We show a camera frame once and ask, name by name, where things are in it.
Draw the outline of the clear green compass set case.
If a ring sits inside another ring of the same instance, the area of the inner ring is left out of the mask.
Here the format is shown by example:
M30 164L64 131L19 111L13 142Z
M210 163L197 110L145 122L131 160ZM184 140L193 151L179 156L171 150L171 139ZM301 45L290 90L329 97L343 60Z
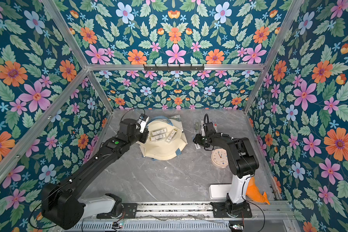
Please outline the clear green compass set case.
M198 134L200 132L200 121L198 119L195 119L193 121L193 127L194 127L195 134Z

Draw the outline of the cream floral canvas tote bag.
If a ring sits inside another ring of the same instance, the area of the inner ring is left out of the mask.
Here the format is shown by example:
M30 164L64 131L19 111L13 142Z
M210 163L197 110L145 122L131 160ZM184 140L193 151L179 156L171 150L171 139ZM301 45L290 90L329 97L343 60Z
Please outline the cream floral canvas tote bag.
M181 155L183 149L188 144L182 125L180 115L174 115L171 117L157 116L149 120L146 128L149 130L149 136L147 141L142 144L138 142L139 148L144 157L152 158L155 160L171 160L178 155ZM165 141L150 142L149 137L154 130L167 128L168 131L172 129L178 129L178 134L171 143Z

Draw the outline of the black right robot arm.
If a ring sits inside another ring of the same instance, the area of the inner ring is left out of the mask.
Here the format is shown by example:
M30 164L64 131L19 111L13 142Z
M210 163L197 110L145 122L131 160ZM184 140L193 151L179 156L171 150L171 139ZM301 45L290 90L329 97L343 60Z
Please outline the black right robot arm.
M255 151L247 137L233 138L227 134L217 132L212 122L203 124L204 135L198 133L193 142L204 150L222 148L226 151L228 167L233 178L230 189L225 195L225 203L213 205L214 217L252 217L250 204L246 200L246 191L249 181L255 176L259 162Z

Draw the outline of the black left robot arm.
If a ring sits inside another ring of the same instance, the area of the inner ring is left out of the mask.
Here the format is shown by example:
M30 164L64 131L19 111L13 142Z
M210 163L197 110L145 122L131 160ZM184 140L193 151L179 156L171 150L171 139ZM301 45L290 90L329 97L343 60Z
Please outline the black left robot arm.
M68 230L80 220L93 215L107 214L113 218L123 213L122 199L112 193L81 199L86 188L112 163L122 157L137 142L145 143L149 117L124 119L118 133L106 140L96 154L59 184L48 184L41 191L42 216Z

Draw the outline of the pink round alarm clock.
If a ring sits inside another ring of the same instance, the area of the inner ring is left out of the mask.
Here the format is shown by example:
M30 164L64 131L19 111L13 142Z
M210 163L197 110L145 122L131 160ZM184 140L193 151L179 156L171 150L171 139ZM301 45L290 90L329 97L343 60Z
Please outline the pink round alarm clock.
M229 162L228 162L227 151L222 148L213 150L211 154L211 162L217 168L224 169L228 167Z

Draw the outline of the clear plastic stationery packet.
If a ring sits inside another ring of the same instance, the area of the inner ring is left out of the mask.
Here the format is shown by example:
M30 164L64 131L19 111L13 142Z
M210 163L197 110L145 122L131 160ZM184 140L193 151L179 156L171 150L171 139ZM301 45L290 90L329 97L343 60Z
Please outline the clear plastic stationery packet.
M149 137L150 142L165 141L166 143L171 143L174 141L176 135L178 134L178 129L172 129L168 131L167 128L155 130L151 133Z

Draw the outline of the white rectangular box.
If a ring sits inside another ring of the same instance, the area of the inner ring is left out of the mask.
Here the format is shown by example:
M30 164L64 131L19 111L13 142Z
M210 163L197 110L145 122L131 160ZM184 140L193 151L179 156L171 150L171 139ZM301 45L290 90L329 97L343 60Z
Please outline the white rectangular box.
M231 184L212 184L209 186L209 194L212 200L222 200L227 198L231 189Z

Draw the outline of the orange carrot plush toy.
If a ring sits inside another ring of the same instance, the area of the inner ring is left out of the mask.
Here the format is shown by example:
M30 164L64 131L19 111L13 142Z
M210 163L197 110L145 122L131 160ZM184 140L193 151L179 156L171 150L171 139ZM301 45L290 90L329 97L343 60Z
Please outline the orange carrot plush toy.
M259 188L257 187L256 183L255 183L255 178L252 177L248 183L248 187L246 190L246 196L251 199L254 202L257 203L265 203L265 204L270 204L269 200L268 200L268 196L267 193L261 193Z

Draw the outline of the black hook rail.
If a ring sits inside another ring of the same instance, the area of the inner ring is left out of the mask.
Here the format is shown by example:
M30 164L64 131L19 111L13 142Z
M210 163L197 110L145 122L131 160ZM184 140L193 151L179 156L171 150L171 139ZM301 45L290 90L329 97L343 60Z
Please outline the black hook rail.
M143 65L144 71L163 71L163 72L171 72L171 71L183 71L183 72L191 72L191 71L204 71L204 65L193 65L193 64L162 64L162 65Z

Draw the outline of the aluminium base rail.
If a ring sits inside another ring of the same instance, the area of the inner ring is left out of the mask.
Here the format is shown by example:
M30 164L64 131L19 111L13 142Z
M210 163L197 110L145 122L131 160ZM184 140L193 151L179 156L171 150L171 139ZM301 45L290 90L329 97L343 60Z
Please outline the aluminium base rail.
M234 214L221 202L139 202L125 204L118 218L91 216L71 232L299 232L286 201L250 203Z

